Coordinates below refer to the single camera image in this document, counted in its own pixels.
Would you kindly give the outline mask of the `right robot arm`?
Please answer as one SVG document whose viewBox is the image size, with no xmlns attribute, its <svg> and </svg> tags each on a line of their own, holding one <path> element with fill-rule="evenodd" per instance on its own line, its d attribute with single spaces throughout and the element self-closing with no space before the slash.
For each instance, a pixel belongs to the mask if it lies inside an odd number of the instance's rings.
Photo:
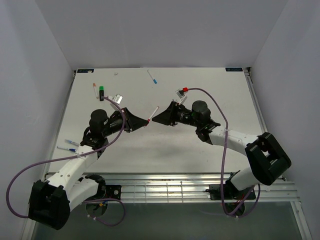
<svg viewBox="0 0 320 240">
<path fill-rule="evenodd" d="M 211 118 L 211 111 L 202 100 L 195 101 L 191 109 L 173 101 L 152 121 L 172 127 L 178 123 L 193 126 L 202 142 L 227 147 L 246 156 L 249 167 L 233 173 L 220 188 L 224 196 L 232 199 L 237 199 L 244 190 L 257 184 L 272 185 L 292 165 L 289 156 L 271 133 L 251 135 L 227 130 Z"/>
</svg>

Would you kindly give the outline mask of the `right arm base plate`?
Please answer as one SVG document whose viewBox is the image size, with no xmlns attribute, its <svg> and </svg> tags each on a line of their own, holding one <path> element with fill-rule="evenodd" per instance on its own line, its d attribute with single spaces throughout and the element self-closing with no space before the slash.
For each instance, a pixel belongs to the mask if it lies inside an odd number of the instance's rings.
<svg viewBox="0 0 320 240">
<path fill-rule="evenodd" d="M 210 184 L 209 187 L 205 190 L 206 193 L 209 193 L 209 198 L 211 200 L 221 200 L 221 185 L 220 184 Z M 223 185 L 223 196 L 225 200 L 242 200 L 247 195 L 247 200 L 255 200 L 256 194 L 255 191 L 250 187 L 245 188 L 244 190 L 232 190 L 230 187 Z"/>
</svg>

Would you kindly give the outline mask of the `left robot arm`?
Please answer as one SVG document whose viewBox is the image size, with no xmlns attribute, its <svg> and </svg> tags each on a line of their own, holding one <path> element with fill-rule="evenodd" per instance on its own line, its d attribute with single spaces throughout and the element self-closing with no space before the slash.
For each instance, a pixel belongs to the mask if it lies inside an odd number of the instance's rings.
<svg viewBox="0 0 320 240">
<path fill-rule="evenodd" d="M 75 158 L 47 180 L 33 184 L 28 218 L 59 230 L 82 202 L 102 199 L 106 195 L 104 178 L 97 174 L 83 176 L 83 173 L 103 154 L 108 136 L 120 131 L 130 133 L 147 124 L 146 119 L 133 115 L 126 107 L 111 116 L 103 109 L 94 110 Z"/>
</svg>

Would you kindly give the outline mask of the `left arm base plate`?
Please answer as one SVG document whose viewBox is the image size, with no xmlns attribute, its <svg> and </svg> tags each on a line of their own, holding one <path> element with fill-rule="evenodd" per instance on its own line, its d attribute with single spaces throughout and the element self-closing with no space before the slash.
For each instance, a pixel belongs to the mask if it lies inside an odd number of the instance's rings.
<svg viewBox="0 0 320 240">
<path fill-rule="evenodd" d="M 106 185 L 104 187 L 104 196 L 103 199 L 109 198 L 109 199 L 117 199 L 121 200 L 121 194 L 122 194 L 122 186 L 121 185 Z"/>
</svg>

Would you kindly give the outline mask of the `red capped white marker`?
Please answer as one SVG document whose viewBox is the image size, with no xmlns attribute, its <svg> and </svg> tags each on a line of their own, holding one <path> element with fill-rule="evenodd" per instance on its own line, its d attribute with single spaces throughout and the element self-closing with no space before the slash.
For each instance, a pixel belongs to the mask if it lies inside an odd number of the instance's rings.
<svg viewBox="0 0 320 240">
<path fill-rule="evenodd" d="M 155 108 L 155 110 L 152 112 L 152 114 L 150 115 L 150 117 L 147 119 L 148 123 L 152 120 L 152 118 L 154 117 L 154 115 L 156 114 L 156 112 L 159 110 L 159 106 L 157 106 Z"/>
</svg>

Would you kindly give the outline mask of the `blue capped white marker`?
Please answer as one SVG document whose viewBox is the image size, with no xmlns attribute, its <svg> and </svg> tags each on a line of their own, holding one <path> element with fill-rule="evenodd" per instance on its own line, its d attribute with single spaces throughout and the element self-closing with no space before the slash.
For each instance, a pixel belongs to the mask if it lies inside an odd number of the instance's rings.
<svg viewBox="0 0 320 240">
<path fill-rule="evenodd" d="M 157 84 L 158 82 L 157 82 L 156 78 L 152 75 L 152 73 L 150 72 L 149 69 L 147 70 L 147 73 L 150 76 L 150 78 L 152 79 L 152 81 L 154 82 L 154 84 Z"/>
</svg>

